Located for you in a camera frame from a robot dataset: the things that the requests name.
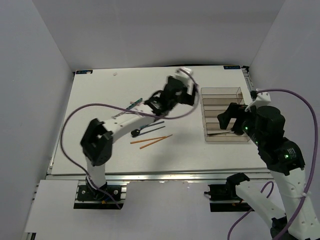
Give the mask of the black spoon long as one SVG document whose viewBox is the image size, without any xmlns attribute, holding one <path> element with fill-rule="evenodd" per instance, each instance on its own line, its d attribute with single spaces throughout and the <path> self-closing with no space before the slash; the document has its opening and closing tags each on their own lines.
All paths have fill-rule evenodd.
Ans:
<svg viewBox="0 0 320 240">
<path fill-rule="evenodd" d="M 215 133 L 207 133 L 207 136 L 213 137 L 213 136 L 219 136 L 219 135 L 228 135 L 233 134 L 233 131 L 225 131 L 225 132 L 215 132 Z"/>
</svg>

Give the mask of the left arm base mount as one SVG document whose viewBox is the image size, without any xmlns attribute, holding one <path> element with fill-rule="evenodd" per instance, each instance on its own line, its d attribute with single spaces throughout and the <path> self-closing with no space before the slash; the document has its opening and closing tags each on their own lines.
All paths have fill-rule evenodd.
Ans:
<svg viewBox="0 0 320 240">
<path fill-rule="evenodd" d="M 120 210 L 124 205 L 125 192 L 121 185 L 105 184 L 105 194 L 86 183 L 79 184 L 76 190 L 73 208 L 76 210 Z"/>
</svg>

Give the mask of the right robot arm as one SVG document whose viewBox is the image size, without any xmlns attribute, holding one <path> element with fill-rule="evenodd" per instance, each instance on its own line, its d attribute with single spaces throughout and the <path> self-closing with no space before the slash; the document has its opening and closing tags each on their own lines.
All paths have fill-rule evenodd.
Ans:
<svg viewBox="0 0 320 240">
<path fill-rule="evenodd" d="M 305 161 L 298 145 L 284 136 L 286 120 L 280 110 L 267 105 L 230 103 L 217 119 L 222 130 L 235 119 L 231 130 L 236 135 L 246 134 L 257 146 L 258 155 L 278 187 L 284 209 L 256 190 L 244 173 L 226 179 L 226 195 L 247 202 L 267 224 L 275 240 L 318 240 L 320 222 L 305 192 Z"/>
</svg>

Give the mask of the purple chopstick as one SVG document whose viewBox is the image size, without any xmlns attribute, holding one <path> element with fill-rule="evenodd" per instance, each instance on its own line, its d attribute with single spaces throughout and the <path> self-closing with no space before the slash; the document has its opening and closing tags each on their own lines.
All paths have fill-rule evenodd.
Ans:
<svg viewBox="0 0 320 240">
<path fill-rule="evenodd" d="M 148 127 L 153 127 L 153 126 L 156 126 L 156 125 L 160 125 L 160 124 L 163 124 L 165 121 L 159 121 L 159 122 L 155 122 L 155 123 L 152 123 L 152 124 L 148 124 L 148 125 L 145 125 L 143 126 L 143 129 L 144 128 L 148 128 Z"/>
<path fill-rule="evenodd" d="M 152 130 L 148 130 L 148 131 L 145 131 L 145 132 L 141 132 L 141 133 L 139 133 L 138 136 L 145 135 L 145 134 L 148 134 L 148 133 L 151 133 L 151 132 L 154 132 L 154 131 L 163 129 L 163 128 L 165 128 L 165 127 L 166 127 L 166 126 L 164 125 L 164 126 L 161 126 L 161 127 L 155 128 L 155 129 L 152 129 Z"/>
</svg>

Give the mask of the black spoon short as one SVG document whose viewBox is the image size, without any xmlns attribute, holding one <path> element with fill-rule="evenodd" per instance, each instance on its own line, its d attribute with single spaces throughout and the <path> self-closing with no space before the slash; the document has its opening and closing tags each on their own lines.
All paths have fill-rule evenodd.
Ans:
<svg viewBox="0 0 320 240">
<path fill-rule="evenodd" d="M 144 128 L 145 128 L 145 126 L 132 130 L 132 131 L 130 132 L 131 136 L 132 136 L 133 138 L 137 137 L 137 136 L 141 133 L 141 130 L 143 130 Z"/>
</svg>

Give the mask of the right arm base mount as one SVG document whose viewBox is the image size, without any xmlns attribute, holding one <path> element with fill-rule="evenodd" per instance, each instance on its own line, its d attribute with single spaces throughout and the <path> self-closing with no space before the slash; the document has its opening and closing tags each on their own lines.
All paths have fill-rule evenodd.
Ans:
<svg viewBox="0 0 320 240">
<path fill-rule="evenodd" d="M 210 211 L 222 212 L 247 212 L 251 207 L 236 194 L 236 186 L 242 182 L 249 182 L 250 178 L 244 173 L 236 173 L 226 178 L 224 184 L 210 184 L 204 195 L 209 198 Z"/>
</svg>

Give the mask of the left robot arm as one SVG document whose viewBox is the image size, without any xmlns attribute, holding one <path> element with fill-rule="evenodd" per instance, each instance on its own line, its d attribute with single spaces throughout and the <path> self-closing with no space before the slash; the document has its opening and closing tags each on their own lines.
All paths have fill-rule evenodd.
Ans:
<svg viewBox="0 0 320 240">
<path fill-rule="evenodd" d="M 80 141 L 86 157 L 86 183 L 90 196 L 96 200 L 105 196 L 105 163 L 111 158 L 113 144 L 117 140 L 141 126 L 166 117 L 177 104 L 194 106 L 196 93 L 197 86 L 189 78 L 169 76 L 164 89 L 156 91 L 135 107 L 133 113 L 105 121 L 93 119 Z"/>
</svg>

